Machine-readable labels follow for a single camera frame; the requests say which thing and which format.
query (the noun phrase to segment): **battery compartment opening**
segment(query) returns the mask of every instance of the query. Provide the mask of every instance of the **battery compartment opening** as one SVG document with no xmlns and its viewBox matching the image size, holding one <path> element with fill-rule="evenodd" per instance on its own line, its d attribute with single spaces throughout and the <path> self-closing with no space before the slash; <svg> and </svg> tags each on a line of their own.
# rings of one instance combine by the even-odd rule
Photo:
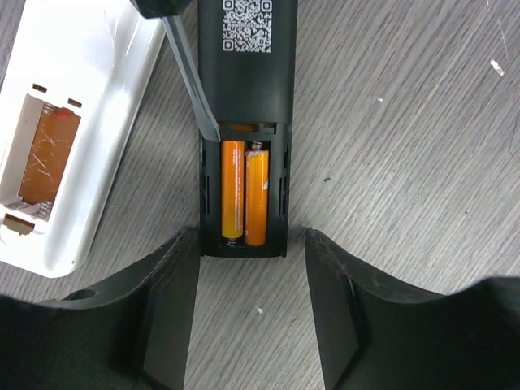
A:
<svg viewBox="0 0 520 390">
<path fill-rule="evenodd" d="M 26 235 L 37 220 L 49 220 L 80 120 L 67 108 L 26 95 L 0 183 L 9 230 Z"/>
<path fill-rule="evenodd" d="M 221 245 L 268 245 L 270 150 L 270 142 L 221 143 Z"/>
</svg>

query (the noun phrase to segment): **battery compartment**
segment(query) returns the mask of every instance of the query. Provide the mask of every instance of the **battery compartment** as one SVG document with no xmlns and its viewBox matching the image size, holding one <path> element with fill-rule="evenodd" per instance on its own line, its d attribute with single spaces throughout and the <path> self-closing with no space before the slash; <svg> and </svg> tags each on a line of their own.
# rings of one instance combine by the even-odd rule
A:
<svg viewBox="0 0 520 390">
<path fill-rule="evenodd" d="M 46 93 L 36 84 L 33 89 Z M 81 103 L 69 99 L 68 104 L 71 109 L 25 98 L 0 183 L 2 225 L 10 232 L 28 235 L 37 221 L 50 218 L 81 120 L 72 111 Z"/>
<path fill-rule="evenodd" d="M 251 142 L 262 143 L 269 151 L 267 190 L 267 227 L 264 245 L 247 245 L 245 239 L 247 173 L 244 158 L 243 219 L 244 234 L 230 241 L 223 236 L 222 144 L 201 139 L 201 242 L 206 255 L 216 257 L 276 257 L 287 253 L 288 183 L 290 172 L 291 126 L 286 123 L 221 123 L 222 141 L 244 141 L 245 152 Z"/>
</svg>

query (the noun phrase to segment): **qr code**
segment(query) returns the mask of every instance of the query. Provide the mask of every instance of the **qr code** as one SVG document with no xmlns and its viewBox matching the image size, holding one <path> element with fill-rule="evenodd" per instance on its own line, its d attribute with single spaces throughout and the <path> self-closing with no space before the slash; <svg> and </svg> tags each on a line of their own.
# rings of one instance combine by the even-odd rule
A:
<svg viewBox="0 0 520 390">
<path fill-rule="evenodd" d="M 270 53 L 272 0 L 223 0 L 224 51 Z"/>
</svg>

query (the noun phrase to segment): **scratched battery compartment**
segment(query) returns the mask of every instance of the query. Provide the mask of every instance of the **scratched battery compartment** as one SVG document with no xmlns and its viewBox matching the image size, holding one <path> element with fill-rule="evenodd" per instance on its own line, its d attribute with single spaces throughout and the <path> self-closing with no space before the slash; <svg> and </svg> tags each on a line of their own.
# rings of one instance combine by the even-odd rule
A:
<svg viewBox="0 0 520 390">
<path fill-rule="evenodd" d="M 39 85 L 33 88 L 46 90 Z M 68 104 L 81 107 L 73 99 Z M 15 234 L 27 235 L 37 220 L 49 220 L 81 117 L 27 95 L 21 119 L 13 141 L 17 147 L 8 160 L 10 177 L 0 195 L 8 210 L 3 225 Z"/>
</svg>

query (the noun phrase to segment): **debris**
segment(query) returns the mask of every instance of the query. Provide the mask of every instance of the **debris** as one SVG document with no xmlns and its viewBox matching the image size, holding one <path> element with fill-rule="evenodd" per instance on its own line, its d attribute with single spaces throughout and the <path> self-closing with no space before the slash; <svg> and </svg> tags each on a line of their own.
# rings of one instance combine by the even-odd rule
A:
<svg viewBox="0 0 520 390">
<path fill-rule="evenodd" d="M 498 73 L 499 75 L 503 76 L 505 73 L 504 73 L 504 70 L 501 68 L 501 66 L 498 64 L 497 61 L 495 61 L 494 59 L 491 60 L 490 62 L 491 66 L 493 67 L 493 69 L 495 69 L 496 73 Z"/>
</svg>

